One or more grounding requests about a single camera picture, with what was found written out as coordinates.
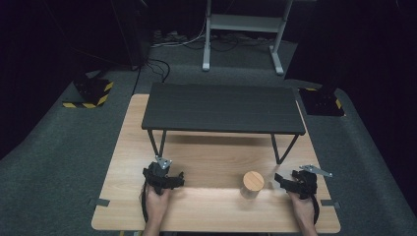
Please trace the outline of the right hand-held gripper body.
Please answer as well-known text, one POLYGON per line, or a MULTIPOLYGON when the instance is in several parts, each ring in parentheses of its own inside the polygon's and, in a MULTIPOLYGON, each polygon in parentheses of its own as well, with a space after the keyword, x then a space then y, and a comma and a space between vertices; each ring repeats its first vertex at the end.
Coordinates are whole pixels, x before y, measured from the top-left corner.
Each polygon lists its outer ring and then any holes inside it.
POLYGON ((291 173, 295 186, 290 188, 290 192, 298 194, 301 200, 314 196, 318 189, 317 175, 331 177, 332 173, 313 164, 300 165, 299 170, 293 170, 291 173))

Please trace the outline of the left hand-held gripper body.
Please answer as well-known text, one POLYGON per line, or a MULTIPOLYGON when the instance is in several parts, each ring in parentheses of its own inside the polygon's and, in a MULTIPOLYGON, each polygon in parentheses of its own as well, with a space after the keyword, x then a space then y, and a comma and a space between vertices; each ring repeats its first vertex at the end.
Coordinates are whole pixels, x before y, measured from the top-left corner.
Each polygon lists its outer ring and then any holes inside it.
POLYGON ((177 178, 168 177, 171 160, 157 156, 148 168, 143 170, 146 182, 151 185, 158 195, 163 189, 174 189, 177 187, 177 178))

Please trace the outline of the glass jar with wooden lid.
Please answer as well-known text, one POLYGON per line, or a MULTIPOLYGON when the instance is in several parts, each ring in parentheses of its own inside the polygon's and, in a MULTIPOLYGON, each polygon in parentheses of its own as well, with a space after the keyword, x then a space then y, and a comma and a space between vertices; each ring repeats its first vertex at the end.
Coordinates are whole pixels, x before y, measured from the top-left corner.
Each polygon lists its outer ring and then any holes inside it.
POLYGON ((248 171, 242 178, 241 195, 245 199, 254 199, 264 188, 264 177, 257 171, 248 171))

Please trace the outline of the person's right hand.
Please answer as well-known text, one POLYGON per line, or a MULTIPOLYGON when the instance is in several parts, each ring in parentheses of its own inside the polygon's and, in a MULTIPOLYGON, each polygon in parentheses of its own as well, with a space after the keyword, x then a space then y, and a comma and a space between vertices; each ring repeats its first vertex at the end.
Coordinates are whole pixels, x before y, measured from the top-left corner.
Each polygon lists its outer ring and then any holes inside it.
POLYGON ((314 223, 314 204, 311 198, 301 200, 298 194, 288 192, 295 213, 295 218, 300 226, 311 226, 314 223))

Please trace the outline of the person's left hand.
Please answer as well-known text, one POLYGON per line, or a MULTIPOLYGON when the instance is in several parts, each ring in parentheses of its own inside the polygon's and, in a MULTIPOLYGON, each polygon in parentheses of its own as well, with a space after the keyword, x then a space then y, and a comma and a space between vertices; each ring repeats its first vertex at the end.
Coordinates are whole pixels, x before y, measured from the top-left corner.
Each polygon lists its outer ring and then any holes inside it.
POLYGON ((171 190, 163 189, 159 195, 153 186, 146 187, 146 208, 148 213, 148 224, 160 224, 165 216, 171 190))

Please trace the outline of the black desk shelf riser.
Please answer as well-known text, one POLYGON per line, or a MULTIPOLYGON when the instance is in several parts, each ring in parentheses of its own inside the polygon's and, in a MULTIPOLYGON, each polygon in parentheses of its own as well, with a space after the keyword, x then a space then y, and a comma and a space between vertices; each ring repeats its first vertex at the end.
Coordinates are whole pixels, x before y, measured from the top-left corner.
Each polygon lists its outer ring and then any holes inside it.
POLYGON ((160 130, 269 134, 278 164, 277 135, 294 139, 306 129, 290 88, 154 83, 144 113, 142 128, 154 139, 160 130))

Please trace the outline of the black base with hazard tape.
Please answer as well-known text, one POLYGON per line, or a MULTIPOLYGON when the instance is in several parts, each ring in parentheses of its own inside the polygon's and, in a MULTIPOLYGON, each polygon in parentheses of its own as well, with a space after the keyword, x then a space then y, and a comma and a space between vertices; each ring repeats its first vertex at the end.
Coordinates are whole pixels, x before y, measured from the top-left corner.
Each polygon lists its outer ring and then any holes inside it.
POLYGON ((104 104, 113 83, 98 77, 84 77, 82 80, 73 82, 76 91, 83 101, 63 101, 66 108, 96 108, 104 104))
POLYGON ((306 112, 317 116, 344 116, 340 100, 331 92, 322 88, 299 88, 299 94, 306 112))

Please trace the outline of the dark cabinet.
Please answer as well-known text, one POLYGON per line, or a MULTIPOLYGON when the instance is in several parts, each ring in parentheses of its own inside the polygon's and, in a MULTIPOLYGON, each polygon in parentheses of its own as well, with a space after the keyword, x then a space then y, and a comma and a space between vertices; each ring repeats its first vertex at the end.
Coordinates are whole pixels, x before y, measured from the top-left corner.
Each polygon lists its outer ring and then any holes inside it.
POLYGON ((141 68, 150 50, 149 4, 146 0, 110 1, 127 47, 129 63, 132 68, 141 68))

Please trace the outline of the grey metal stand frame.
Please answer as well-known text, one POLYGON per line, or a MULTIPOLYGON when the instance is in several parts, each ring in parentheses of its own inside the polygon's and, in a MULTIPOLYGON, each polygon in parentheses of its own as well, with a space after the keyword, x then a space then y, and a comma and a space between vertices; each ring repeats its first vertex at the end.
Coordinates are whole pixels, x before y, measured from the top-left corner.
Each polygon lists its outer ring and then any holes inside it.
POLYGON ((269 47, 275 72, 282 76, 284 69, 281 65, 278 48, 288 21, 289 13, 294 0, 284 0, 283 14, 280 18, 238 16, 226 14, 213 14, 211 12, 211 0, 207 1, 206 8, 206 36, 203 55, 202 70, 210 69, 210 33, 212 30, 238 30, 254 32, 273 32, 276 34, 274 44, 269 47))

